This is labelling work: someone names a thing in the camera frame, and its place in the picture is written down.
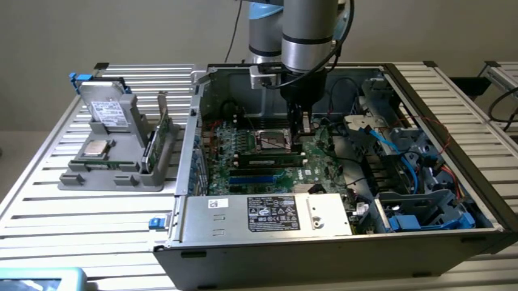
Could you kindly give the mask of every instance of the white wall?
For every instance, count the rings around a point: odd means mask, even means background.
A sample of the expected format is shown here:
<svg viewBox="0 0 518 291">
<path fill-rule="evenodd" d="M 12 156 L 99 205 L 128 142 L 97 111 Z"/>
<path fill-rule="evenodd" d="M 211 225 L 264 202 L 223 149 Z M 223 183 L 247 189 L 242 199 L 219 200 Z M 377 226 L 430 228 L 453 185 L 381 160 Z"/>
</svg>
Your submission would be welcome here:
<svg viewBox="0 0 518 291">
<path fill-rule="evenodd" d="M 222 62 L 236 9 L 232 0 L 1 0 L 0 130 L 51 129 L 73 97 L 68 73 L 97 62 Z M 517 11 L 517 0 L 356 0 L 342 60 L 434 60 L 475 73 L 483 60 L 518 60 Z M 232 61 L 247 54 L 247 14 Z"/>
</svg>

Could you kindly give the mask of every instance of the teal object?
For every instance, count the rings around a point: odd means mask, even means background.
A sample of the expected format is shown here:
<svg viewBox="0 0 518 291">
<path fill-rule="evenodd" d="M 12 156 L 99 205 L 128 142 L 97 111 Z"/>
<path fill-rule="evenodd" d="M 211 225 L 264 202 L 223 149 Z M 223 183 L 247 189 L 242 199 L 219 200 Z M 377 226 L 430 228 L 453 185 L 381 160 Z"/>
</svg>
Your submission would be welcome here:
<svg viewBox="0 0 518 291">
<path fill-rule="evenodd" d="M 275 13 L 283 11 L 284 7 L 278 5 L 262 4 L 262 3 L 251 3 L 250 4 L 250 20 L 256 20 Z"/>
<path fill-rule="evenodd" d="M 0 268 L 0 290 L 85 291 L 80 268 Z"/>
</svg>

